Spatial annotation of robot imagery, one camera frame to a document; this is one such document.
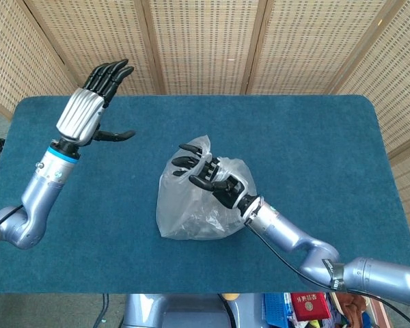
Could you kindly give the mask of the orange brown cloth pile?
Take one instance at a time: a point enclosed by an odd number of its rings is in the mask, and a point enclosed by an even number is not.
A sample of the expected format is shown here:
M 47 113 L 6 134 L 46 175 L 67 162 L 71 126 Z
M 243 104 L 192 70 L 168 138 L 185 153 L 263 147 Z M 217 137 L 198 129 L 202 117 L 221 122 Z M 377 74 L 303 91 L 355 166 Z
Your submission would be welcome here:
M 328 297 L 333 328 L 373 328 L 365 297 L 341 292 L 330 292 Z

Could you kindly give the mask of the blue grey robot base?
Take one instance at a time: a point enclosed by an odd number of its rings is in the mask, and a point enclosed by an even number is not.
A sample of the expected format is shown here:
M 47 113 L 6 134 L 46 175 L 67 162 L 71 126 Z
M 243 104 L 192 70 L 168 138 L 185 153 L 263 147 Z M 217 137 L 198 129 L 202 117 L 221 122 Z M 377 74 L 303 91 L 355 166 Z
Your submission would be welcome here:
M 120 328 L 271 328 L 263 294 L 222 294 L 129 294 Z

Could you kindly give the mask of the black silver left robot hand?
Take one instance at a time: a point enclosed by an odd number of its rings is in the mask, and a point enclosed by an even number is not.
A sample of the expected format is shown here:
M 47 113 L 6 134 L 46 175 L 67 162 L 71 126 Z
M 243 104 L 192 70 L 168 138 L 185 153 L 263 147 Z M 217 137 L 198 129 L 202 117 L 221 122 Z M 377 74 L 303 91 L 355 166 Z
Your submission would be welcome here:
M 82 87 L 70 97 L 56 127 L 61 138 L 78 147 L 91 141 L 126 141 L 135 131 L 110 133 L 100 130 L 100 120 L 122 81 L 134 71 L 123 59 L 93 69 Z

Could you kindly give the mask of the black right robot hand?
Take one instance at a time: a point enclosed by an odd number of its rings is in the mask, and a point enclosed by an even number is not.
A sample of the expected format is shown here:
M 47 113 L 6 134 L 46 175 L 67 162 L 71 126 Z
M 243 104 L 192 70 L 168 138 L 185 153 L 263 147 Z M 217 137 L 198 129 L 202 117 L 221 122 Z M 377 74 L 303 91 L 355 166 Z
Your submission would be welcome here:
M 202 148 L 189 143 L 182 143 L 179 148 L 190 152 L 191 156 L 179 156 L 172 159 L 172 165 L 178 169 L 172 174 L 180 177 L 188 174 L 188 180 L 196 187 L 212 193 L 226 208 L 239 209 L 244 215 L 248 208 L 260 198 L 248 192 L 248 183 L 240 174 L 230 172 L 228 164 L 221 157 L 201 162 L 205 157 Z

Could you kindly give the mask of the translucent plastic shopping bag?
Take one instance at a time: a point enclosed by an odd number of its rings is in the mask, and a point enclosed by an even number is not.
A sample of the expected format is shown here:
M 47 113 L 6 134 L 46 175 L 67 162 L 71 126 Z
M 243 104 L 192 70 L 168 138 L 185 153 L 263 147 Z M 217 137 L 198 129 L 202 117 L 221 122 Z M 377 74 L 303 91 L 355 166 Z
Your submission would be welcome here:
M 210 139 L 204 135 L 191 140 L 188 144 L 203 149 L 205 157 L 211 160 L 215 156 L 210 149 Z M 182 149 L 168 160 L 159 179 L 156 203 L 156 223 L 160 235 L 177 240 L 207 241 L 230 236 L 244 226 L 239 209 L 228 209 L 212 193 L 202 190 L 189 182 L 188 174 L 176 177 L 172 174 L 178 168 L 172 165 L 172 159 L 179 156 L 191 156 Z M 240 174 L 248 183 L 248 192 L 257 195 L 256 185 L 247 164 L 241 159 L 221 157 L 229 165 L 230 172 Z

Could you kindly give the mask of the woven bamboo folding screen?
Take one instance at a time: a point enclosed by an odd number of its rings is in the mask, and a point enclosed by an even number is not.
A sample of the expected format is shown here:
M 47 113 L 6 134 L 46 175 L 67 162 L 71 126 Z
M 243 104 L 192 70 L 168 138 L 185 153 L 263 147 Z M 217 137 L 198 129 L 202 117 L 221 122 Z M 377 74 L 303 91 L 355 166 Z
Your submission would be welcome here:
M 0 137 L 123 58 L 123 94 L 366 96 L 410 228 L 410 0 L 0 0 Z

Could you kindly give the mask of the red booklet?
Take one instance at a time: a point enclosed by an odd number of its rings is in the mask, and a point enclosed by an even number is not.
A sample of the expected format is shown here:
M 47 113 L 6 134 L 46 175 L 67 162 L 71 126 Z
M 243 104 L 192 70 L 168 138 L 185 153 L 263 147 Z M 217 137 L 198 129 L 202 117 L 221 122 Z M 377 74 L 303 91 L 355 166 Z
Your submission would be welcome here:
M 323 320 L 330 318 L 325 293 L 292 292 L 292 307 L 298 321 Z

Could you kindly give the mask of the blue plastic basket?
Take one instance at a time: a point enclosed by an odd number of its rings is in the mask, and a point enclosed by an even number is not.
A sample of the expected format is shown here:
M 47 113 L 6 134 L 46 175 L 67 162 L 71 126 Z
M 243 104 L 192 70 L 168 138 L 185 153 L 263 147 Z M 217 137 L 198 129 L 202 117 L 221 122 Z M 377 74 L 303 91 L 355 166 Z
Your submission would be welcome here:
M 286 302 L 284 293 L 265 293 L 264 313 L 266 322 L 270 326 L 288 328 L 288 317 L 291 315 L 291 307 Z

